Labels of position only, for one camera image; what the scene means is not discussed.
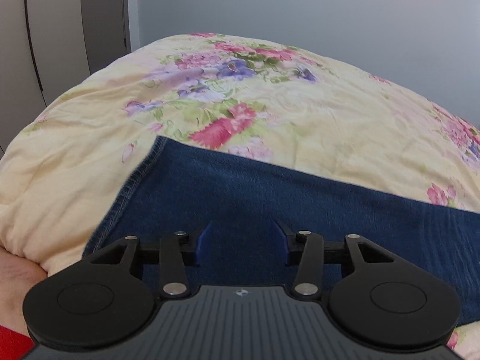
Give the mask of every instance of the yellow floral sheet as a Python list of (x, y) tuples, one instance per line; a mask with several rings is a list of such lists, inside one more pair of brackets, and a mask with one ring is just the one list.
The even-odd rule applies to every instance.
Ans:
[(49, 276), (80, 260), (157, 135), (480, 212), (480, 132), (467, 121), (297, 47), (198, 33), (120, 58), (14, 139), (0, 161), (0, 244)]

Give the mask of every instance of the red fabric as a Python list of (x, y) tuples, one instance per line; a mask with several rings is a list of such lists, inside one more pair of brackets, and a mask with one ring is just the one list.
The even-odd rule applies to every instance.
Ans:
[(30, 337), (0, 326), (0, 360), (18, 360), (34, 347)]

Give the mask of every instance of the denim hem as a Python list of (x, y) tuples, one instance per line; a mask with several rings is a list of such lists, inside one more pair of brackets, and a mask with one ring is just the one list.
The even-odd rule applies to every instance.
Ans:
[(131, 197), (137, 190), (141, 181), (160, 159), (160, 156), (167, 142), (168, 139), (165, 137), (158, 136), (155, 139), (150, 153), (135, 168), (133, 173), (130, 175), (130, 177), (118, 193), (117, 198), (115, 199), (111, 208), (106, 213), (106, 215), (98, 225), (97, 229), (91, 235), (90, 239), (87, 242), (87, 245), (85, 246), (85, 249), (83, 250), (82, 259), (101, 249), (103, 242), (111, 233), (112, 229), (122, 216), (125, 207), (129, 203)]

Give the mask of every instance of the bed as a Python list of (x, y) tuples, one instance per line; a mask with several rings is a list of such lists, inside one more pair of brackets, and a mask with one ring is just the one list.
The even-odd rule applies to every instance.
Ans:
[[(0, 245), (54, 275), (79, 261), (165, 136), (421, 202), (480, 212), (480, 131), (432, 101), (294, 46), (158, 40), (57, 98), (0, 161)], [(480, 359), (480, 322), (450, 347)]]

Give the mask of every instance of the light blue wall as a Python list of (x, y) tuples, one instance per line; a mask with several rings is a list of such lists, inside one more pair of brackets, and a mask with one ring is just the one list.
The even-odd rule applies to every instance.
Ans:
[(140, 45), (219, 32), (296, 45), (480, 125), (480, 0), (138, 0)]

